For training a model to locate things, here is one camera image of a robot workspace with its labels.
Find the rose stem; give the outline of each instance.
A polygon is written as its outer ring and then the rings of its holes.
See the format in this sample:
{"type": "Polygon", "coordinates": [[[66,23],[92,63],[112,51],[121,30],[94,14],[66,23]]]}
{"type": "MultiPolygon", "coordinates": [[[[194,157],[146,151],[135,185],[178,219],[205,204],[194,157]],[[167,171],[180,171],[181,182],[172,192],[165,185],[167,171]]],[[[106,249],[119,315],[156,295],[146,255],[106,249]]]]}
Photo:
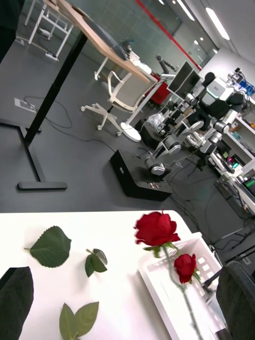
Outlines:
{"type": "Polygon", "coordinates": [[[191,319],[192,319],[192,323],[193,323],[193,327],[194,329],[196,330],[197,334],[198,334],[198,337],[199,337],[199,340],[203,340],[203,337],[200,333],[200,330],[199,330],[199,327],[198,327],[198,324],[197,324],[197,321],[196,321],[196,318],[195,318],[195,315],[193,313],[193,310],[192,310],[192,307],[191,307],[191,304],[190,304],[190,301],[186,295],[186,288],[183,287],[182,285],[179,285],[178,283],[176,283],[172,277],[172,270],[171,270],[171,260],[170,260],[170,257],[168,255],[168,252],[167,252],[167,248],[165,245],[162,245],[162,248],[164,250],[164,253],[165,253],[165,256],[166,256],[166,260],[167,260],[167,264],[168,264],[168,269],[169,269],[169,276],[170,276],[170,279],[171,281],[175,284],[175,286],[177,288],[179,288],[181,291],[182,291],[182,294],[184,296],[184,299],[185,299],[185,302],[186,302],[186,305],[187,305],[187,308],[190,312],[190,316],[191,316],[191,319]]]}

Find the black box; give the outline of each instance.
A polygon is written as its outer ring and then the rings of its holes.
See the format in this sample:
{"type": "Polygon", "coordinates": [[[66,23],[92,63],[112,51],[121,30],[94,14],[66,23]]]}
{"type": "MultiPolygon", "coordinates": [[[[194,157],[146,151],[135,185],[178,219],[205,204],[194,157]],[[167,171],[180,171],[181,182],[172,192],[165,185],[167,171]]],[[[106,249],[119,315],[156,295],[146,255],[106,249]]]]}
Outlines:
{"type": "Polygon", "coordinates": [[[118,150],[110,163],[128,197],[164,201],[173,193],[169,184],[152,175],[144,159],[136,154],[118,150]]]}

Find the red rose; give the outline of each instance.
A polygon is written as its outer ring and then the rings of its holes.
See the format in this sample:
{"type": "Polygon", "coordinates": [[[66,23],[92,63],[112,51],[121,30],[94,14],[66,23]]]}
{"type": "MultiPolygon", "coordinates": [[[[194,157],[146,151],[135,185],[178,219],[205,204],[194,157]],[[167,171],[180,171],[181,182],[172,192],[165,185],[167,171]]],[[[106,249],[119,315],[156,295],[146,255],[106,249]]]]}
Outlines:
{"type": "Polygon", "coordinates": [[[184,254],[179,256],[174,261],[174,267],[179,275],[180,282],[189,282],[197,267],[196,255],[184,254]]]}
{"type": "Polygon", "coordinates": [[[148,215],[143,215],[134,228],[138,230],[135,235],[137,244],[143,242],[154,247],[166,242],[180,240],[178,234],[175,234],[176,222],[172,221],[170,216],[163,214],[163,212],[161,214],[155,211],[148,215]]]}

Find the power strip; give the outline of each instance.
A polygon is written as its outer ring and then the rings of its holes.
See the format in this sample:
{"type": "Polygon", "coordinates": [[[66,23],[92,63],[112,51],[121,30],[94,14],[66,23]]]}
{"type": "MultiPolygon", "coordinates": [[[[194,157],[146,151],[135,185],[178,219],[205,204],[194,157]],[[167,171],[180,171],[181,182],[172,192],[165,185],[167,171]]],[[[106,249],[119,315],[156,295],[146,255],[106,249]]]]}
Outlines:
{"type": "Polygon", "coordinates": [[[46,52],[45,55],[46,55],[46,57],[48,57],[48,58],[50,58],[52,60],[55,60],[56,62],[59,61],[58,58],[54,54],[52,54],[50,51],[46,52]]]}
{"type": "Polygon", "coordinates": [[[40,31],[40,33],[41,33],[43,36],[45,36],[45,37],[49,37],[49,35],[50,35],[50,32],[44,30],[43,28],[39,28],[39,31],[40,31]]]}

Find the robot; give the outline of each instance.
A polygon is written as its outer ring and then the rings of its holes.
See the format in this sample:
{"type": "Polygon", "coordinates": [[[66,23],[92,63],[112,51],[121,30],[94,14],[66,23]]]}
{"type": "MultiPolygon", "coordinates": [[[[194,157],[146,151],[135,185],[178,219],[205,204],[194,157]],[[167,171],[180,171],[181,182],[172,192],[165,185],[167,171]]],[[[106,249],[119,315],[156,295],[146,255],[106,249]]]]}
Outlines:
{"type": "Polygon", "coordinates": [[[199,156],[197,167],[202,169],[207,159],[217,147],[224,133],[227,133],[238,112],[245,106],[245,97],[241,93],[233,93],[227,100],[216,99],[212,104],[205,105],[202,97],[207,84],[214,80],[213,73],[206,76],[204,83],[193,93],[185,96],[185,101],[177,106],[175,113],[179,116],[188,108],[193,107],[194,113],[177,124],[172,134],[165,132],[156,150],[145,156],[138,156],[124,150],[118,150],[110,159],[115,174],[128,197],[164,201],[172,194],[166,176],[171,167],[164,163],[166,155],[171,159],[181,150],[183,141],[193,132],[206,129],[214,120],[213,134],[205,139],[201,147],[196,150],[199,156]]]}
{"type": "MultiPolygon", "coordinates": [[[[230,95],[227,101],[217,100],[213,103],[213,106],[208,106],[204,109],[207,109],[208,118],[210,116],[216,118],[217,121],[214,123],[214,133],[209,139],[205,140],[203,145],[198,149],[196,154],[200,157],[198,161],[197,168],[202,170],[206,165],[209,156],[215,151],[217,148],[217,142],[222,139],[223,134],[229,132],[231,124],[235,121],[238,113],[245,106],[245,97],[242,93],[233,93],[230,95]]],[[[189,122],[193,121],[193,115],[195,115],[195,119],[201,115],[201,112],[195,112],[187,117],[189,122]]],[[[184,140],[191,133],[196,130],[200,130],[204,126],[204,120],[197,120],[191,126],[188,126],[185,123],[185,120],[181,121],[175,132],[172,135],[167,136],[162,142],[159,143],[157,149],[153,152],[153,154],[149,155],[145,161],[146,168],[156,176],[166,176],[170,173],[171,169],[168,165],[164,164],[160,160],[165,155],[172,156],[175,153],[181,150],[181,145],[184,140]]]]}

